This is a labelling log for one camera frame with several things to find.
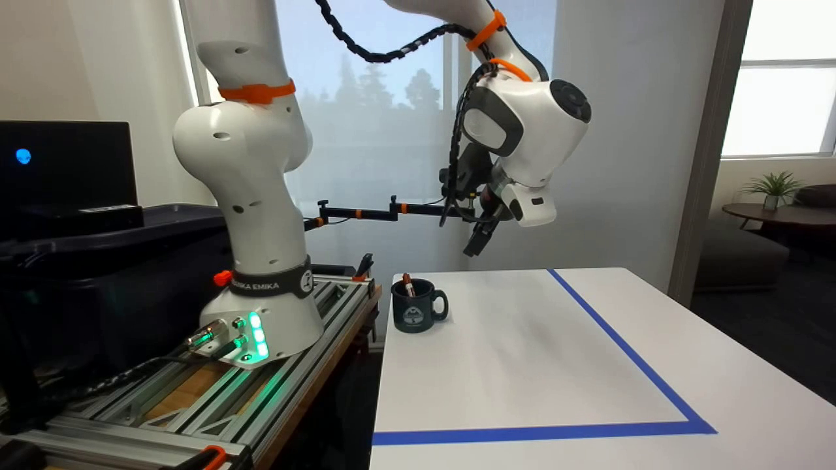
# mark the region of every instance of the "blue tape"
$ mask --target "blue tape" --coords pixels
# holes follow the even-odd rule
[[[535,429],[445,429],[445,432],[378,432],[374,448],[425,448],[425,445],[489,445],[489,441],[556,441],[556,440],[637,440],[715,433],[627,342],[603,316],[577,295],[577,291],[548,270],[554,283],[603,330],[603,334],[634,363],[644,378],[685,416],[667,423],[591,423],[591,427],[535,427]]]

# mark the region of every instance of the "computer monitor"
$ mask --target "computer monitor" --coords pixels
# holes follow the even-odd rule
[[[135,209],[129,122],[0,120],[0,237],[79,233],[123,207]]]

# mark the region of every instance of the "white table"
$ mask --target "white table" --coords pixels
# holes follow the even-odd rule
[[[836,468],[836,408],[624,270],[412,275],[449,322],[390,322],[374,470]]]

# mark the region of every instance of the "black mug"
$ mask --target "black mug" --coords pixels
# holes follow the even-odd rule
[[[405,283],[391,286],[391,316],[399,333],[425,333],[446,318],[449,300],[445,291],[437,291],[428,280],[412,280],[412,293],[408,293]]]

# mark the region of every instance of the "wall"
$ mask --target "wall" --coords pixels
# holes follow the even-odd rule
[[[191,108],[173,0],[4,0],[0,120],[129,120],[139,202],[209,202],[173,154]]]
[[[725,160],[715,179],[710,216],[724,216],[722,209],[733,202],[762,202],[750,188],[766,172],[791,172],[799,186],[836,183],[836,160]]]
[[[561,0],[556,70],[594,122],[552,188],[558,223],[509,230],[476,270],[627,266],[669,286],[722,0]]]

